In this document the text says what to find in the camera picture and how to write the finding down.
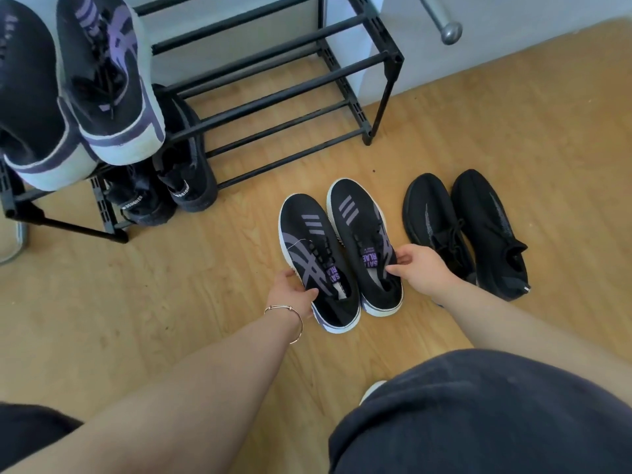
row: rose gold bracelet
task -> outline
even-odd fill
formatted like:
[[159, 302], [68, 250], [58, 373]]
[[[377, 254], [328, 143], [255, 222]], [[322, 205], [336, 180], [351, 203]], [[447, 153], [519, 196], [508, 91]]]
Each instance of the rose gold bracelet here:
[[301, 332], [298, 333], [298, 337], [294, 341], [290, 342], [290, 344], [294, 344], [296, 341], [301, 339], [301, 335], [303, 334], [303, 318], [301, 318], [301, 315], [298, 313], [298, 311], [296, 311], [292, 306], [282, 306], [282, 305], [278, 304], [276, 306], [268, 306], [265, 309], [264, 314], [266, 314], [266, 312], [268, 312], [271, 309], [287, 309], [289, 311], [292, 311], [293, 313], [296, 313], [296, 315], [298, 316], [298, 319], [301, 322]]

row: hand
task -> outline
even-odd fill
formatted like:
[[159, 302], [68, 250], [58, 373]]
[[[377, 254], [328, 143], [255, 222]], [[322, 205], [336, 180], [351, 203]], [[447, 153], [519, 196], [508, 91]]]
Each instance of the hand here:
[[314, 287], [305, 291], [302, 284], [297, 281], [294, 286], [290, 284], [290, 278], [294, 277], [294, 270], [285, 269], [274, 277], [273, 286], [268, 294], [266, 307], [275, 305], [292, 306], [303, 318], [303, 320], [313, 315], [312, 301], [318, 296], [318, 288]]
[[395, 254], [398, 264], [391, 264], [386, 270], [406, 279], [410, 286], [421, 294], [434, 297], [459, 281], [432, 248], [404, 245], [396, 249]]

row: black sneaker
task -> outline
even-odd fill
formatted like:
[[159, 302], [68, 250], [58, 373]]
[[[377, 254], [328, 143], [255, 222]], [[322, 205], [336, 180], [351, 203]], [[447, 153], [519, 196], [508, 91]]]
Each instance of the black sneaker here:
[[[165, 96], [159, 102], [168, 133], [177, 133], [200, 122], [177, 94]], [[159, 151], [152, 161], [158, 178], [184, 211], [203, 211], [217, 199], [217, 181], [206, 160], [203, 134]]]
[[176, 212], [176, 204], [158, 180], [151, 160], [116, 167], [103, 178], [107, 185], [103, 195], [132, 223], [158, 226]]
[[395, 314], [404, 290], [401, 279], [386, 272], [397, 256], [380, 207], [357, 182], [342, 178], [329, 188], [327, 213], [358, 278], [364, 310], [379, 317]]
[[108, 164], [152, 157], [165, 139], [152, 44], [124, 0], [58, 0], [64, 87], [82, 135]]
[[404, 198], [404, 229], [415, 245], [435, 250], [449, 270], [476, 284], [476, 270], [465, 244], [450, 195], [441, 180], [425, 173], [413, 181]]
[[522, 259], [526, 244], [514, 237], [494, 188], [478, 171], [468, 169], [454, 182], [452, 202], [474, 248], [478, 286], [506, 301], [527, 294], [531, 287]]
[[59, 61], [40, 17], [15, 0], [0, 0], [0, 156], [44, 191], [86, 178], [99, 160], [59, 96]]
[[334, 334], [347, 332], [359, 321], [359, 292], [327, 214], [308, 195], [287, 198], [279, 213], [279, 240], [285, 261], [303, 281], [317, 287], [312, 303], [316, 321]]

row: shoe rack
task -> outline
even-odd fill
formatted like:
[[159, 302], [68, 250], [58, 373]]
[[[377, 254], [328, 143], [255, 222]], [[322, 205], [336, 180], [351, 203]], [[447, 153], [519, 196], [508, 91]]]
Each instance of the shoe rack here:
[[[138, 6], [135, 10], [137, 14], [142, 17], [187, 1], [189, 0], [156, 0]], [[211, 37], [221, 31], [228, 30], [235, 26], [248, 23], [307, 1], [309, 0], [279, 0], [249, 12], [227, 18], [218, 23], [213, 23], [204, 28], [191, 31], [190, 33], [185, 33], [184, 35], [156, 43], [152, 47], [152, 51], [154, 55], [164, 53], [186, 45], [187, 43]], [[291, 61], [313, 54], [320, 56], [329, 69], [329, 72], [325, 75], [310, 79], [293, 87], [286, 88], [280, 92], [269, 94], [258, 100], [231, 108], [208, 118], [201, 119], [197, 125], [168, 136], [165, 140], [164, 146], [170, 146], [193, 136], [200, 135], [201, 133], [213, 128], [238, 120], [239, 118], [248, 116], [251, 113], [269, 108], [277, 103], [281, 103], [293, 98], [294, 96], [299, 96], [329, 83], [336, 83], [340, 92], [343, 94], [344, 99], [342, 101], [311, 113], [307, 113], [272, 128], [265, 129], [259, 133], [255, 133], [254, 135], [246, 136], [241, 140], [228, 143], [225, 146], [208, 151], [206, 153], [207, 158], [213, 158], [214, 156], [225, 153], [226, 151], [260, 140], [265, 136], [279, 133], [284, 129], [296, 126], [297, 124], [301, 124], [305, 121], [317, 118], [338, 109], [349, 109], [352, 111], [353, 117], [358, 123], [357, 129], [324, 143], [320, 143], [312, 148], [300, 151], [270, 164], [253, 169], [252, 171], [236, 176], [232, 179], [223, 181], [219, 183], [218, 188], [221, 190], [222, 188], [232, 186], [238, 182], [246, 181], [253, 176], [265, 173], [276, 167], [283, 166], [294, 160], [315, 153], [316, 151], [323, 150], [329, 146], [354, 138], [355, 136], [361, 136], [364, 144], [367, 146], [370, 145], [377, 134], [384, 110], [389, 101], [389, 97], [391, 96], [393, 85], [399, 77], [404, 57], [399, 52], [397, 45], [391, 39], [391, 35], [389, 35], [388, 31], [384, 28], [375, 7], [369, 0], [348, 0], [348, 2], [356, 13], [355, 16], [349, 19], [329, 26], [324, 26], [324, 14], [326, 9], [325, 0], [318, 0], [319, 21], [317, 31], [268, 48], [232, 63], [228, 63], [211, 71], [201, 73], [192, 78], [179, 81], [170, 86], [157, 88], [156, 95], [158, 97], [165, 94], [177, 93], [181, 98], [187, 99], [197, 94], [202, 94], [215, 88], [223, 87], [235, 81], [253, 76], [254, 74], [267, 71], [285, 63], [290, 63]], [[373, 43], [375, 44], [375, 47], [377, 47], [378, 53], [342, 68], [329, 48], [326, 38], [360, 24], [367, 30]], [[358, 103], [356, 94], [347, 82], [346, 77], [352, 73], [356, 73], [377, 64], [383, 64], [384, 66], [386, 86], [384, 88], [382, 100], [377, 110], [375, 120], [373, 121], [373, 124], [371, 124], [362, 110], [362, 107]], [[104, 226], [104, 230], [101, 231], [46, 217], [44, 211], [35, 206], [33, 202], [50, 194], [50, 192], [36, 189], [27, 190], [19, 176], [9, 169], [5, 165], [2, 157], [0, 157], [0, 200], [2, 202], [4, 215], [7, 218], [21, 223], [51, 226], [58, 229], [86, 234], [88, 236], [108, 239], [117, 243], [127, 243], [129, 241], [129, 237], [124, 229], [130, 226], [131, 222], [123, 219], [122, 217], [119, 221], [116, 216], [115, 206], [109, 203], [103, 195], [106, 185], [101, 175], [111, 168], [112, 166], [109, 165], [98, 166], [91, 177], [92, 190]]]

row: all-black knit sneaker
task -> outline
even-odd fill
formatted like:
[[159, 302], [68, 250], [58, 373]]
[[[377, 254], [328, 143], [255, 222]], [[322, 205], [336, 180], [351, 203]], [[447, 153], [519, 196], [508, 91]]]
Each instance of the all-black knit sneaker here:
[[[165, 96], [159, 103], [168, 133], [177, 133], [200, 122], [177, 94]], [[217, 199], [217, 181], [205, 153], [202, 134], [176, 143], [152, 157], [158, 178], [184, 211], [203, 211]]]
[[494, 188], [468, 169], [454, 182], [452, 202], [474, 248], [478, 286], [506, 301], [527, 294], [531, 287], [522, 258], [527, 246], [515, 238]]
[[103, 178], [107, 185], [104, 196], [132, 223], [157, 226], [176, 212], [176, 204], [156, 177], [151, 160], [116, 167]]
[[352, 179], [338, 179], [327, 194], [327, 212], [358, 278], [362, 307], [373, 316], [395, 314], [404, 301], [401, 279], [386, 272], [397, 256], [386, 221], [371, 195]]
[[308, 195], [291, 195], [279, 213], [280, 248], [285, 261], [303, 281], [317, 287], [312, 303], [316, 321], [326, 331], [347, 332], [359, 321], [359, 292], [327, 214]]
[[476, 284], [474, 261], [461, 233], [463, 221], [454, 212], [450, 195], [438, 177], [425, 173], [408, 186], [402, 218], [413, 243], [431, 247], [449, 270]]

